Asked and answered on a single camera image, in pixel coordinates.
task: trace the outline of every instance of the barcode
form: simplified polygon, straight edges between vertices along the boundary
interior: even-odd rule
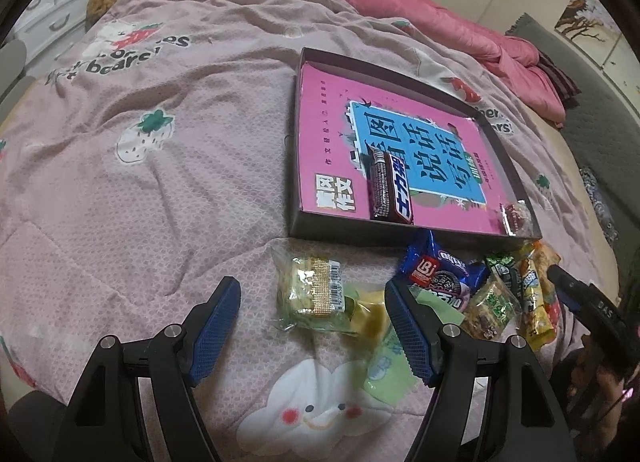
[[[344,312],[344,292],[339,262],[329,262],[329,300],[334,312]]]

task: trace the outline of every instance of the metal screw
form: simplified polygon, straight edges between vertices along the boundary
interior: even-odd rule
[[[524,348],[527,346],[527,341],[522,336],[511,336],[511,344],[516,348]]]
[[[460,335],[460,328],[457,325],[453,325],[452,323],[447,323],[442,327],[442,331],[445,336],[449,337],[458,337]]]
[[[116,338],[113,336],[103,337],[100,341],[100,346],[104,349],[109,349],[116,344]]]
[[[178,337],[182,333],[180,325],[169,325],[164,329],[164,335],[167,337]]]

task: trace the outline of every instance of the tree painting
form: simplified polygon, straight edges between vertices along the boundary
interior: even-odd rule
[[[602,63],[601,55],[606,56],[620,36],[616,22],[599,0],[570,0],[556,23],[556,30],[598,63]],[[592,43],[600,42],[596,44],[597,52],[593,44],[586,44],[588,39]]]

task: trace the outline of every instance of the pink comforter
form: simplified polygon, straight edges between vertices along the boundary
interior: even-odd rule
[[[548,76],[536,67],[538,49],[530,42],[469,22],[431,0],[346,1],[363,16],[408,19],[433,41],[477,59],[540,116],[564,121],[562,103]]]

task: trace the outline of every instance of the red strawberry print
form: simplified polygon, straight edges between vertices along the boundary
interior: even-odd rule
[[[482,100],[482,97],[459,77],[443,77],[442,80],[451,83],[451,86],[453,86],[453,89],[456,91],[460,89],[464,90],[465,101],[467,103],[478,103]]]
[[[116,50],[120,50],[121,48],[125,48],[126,46],[133,45],[139,41],[142,41],[145,38],[148,38],[153,33],[157,32],[160,28],[161,23],[154,23],[153,25],[145,25],[142,28],[134,30],[127,34],[125,39],[121,39],[119,41],[114,42],[114,47]]]

